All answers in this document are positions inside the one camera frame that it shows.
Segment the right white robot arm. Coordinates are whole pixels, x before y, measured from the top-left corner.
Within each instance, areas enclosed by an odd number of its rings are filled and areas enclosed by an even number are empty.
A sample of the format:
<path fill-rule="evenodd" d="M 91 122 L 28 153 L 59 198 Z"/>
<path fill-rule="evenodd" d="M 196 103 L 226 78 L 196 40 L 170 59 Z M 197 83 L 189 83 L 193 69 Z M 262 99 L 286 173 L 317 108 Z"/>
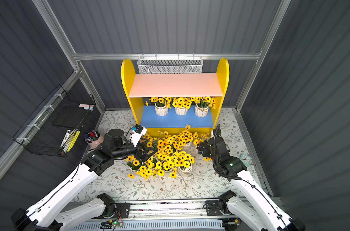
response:
<path fill-rule="evenodd" d="M 221 136 L 201 142 L 198 154 L 212 160 L 216 174 L 228 180 L 248 200 L 246 205 L 238 195 L 229 190 L 218 197 L 218 211 L 235 215 L 254 231 L 304 231 L 300 219 L 291 218 L 256 183 L 246 165 L 230 155 L 230 149 Z"/>

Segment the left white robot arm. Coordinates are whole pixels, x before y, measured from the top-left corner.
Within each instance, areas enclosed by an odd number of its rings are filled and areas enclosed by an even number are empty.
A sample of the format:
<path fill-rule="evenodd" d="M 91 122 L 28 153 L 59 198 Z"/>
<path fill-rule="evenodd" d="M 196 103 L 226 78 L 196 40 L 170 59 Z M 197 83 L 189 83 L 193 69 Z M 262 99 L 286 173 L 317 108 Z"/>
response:
<path fill-rule="evenodd" d="M 89 183 L 101 176 L 115 161 L 129 156 L 146 162 L 156 152 L 144 138 L 145 127 L 135 125 L 131 137 L 120 129 L 104 135 L 103 143 L 88 153 L 75 170 L 43 199 L 28 209 L 18 209 L 11 220 L 16 231 L 66 231 L 96 217 L 113 218 L 121 211 L 106 193 L 91 202 L 62 212 L 63 208 Z"/>

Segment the sunflower pot taken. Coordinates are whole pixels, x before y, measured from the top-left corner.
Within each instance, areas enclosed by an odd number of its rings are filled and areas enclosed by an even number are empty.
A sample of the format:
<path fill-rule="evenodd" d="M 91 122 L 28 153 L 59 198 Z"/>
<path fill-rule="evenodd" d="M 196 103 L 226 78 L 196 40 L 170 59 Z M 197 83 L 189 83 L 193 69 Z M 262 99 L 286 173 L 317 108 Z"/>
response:
<path fill-rule="evenodd" d="M 147 147 L 156 148 L 158 146 L 158 138 L 145 134 L 141 137 L 141 141 L 145 142 Z"/>
<path fill-rule="evenodd" d="M 210 137 L 210 133 L 201 133 L 198 134 L 195 132 L 193 134 L 193 144 L 198 146 L 201 142 L 206 142 L 206 140 Z"/>

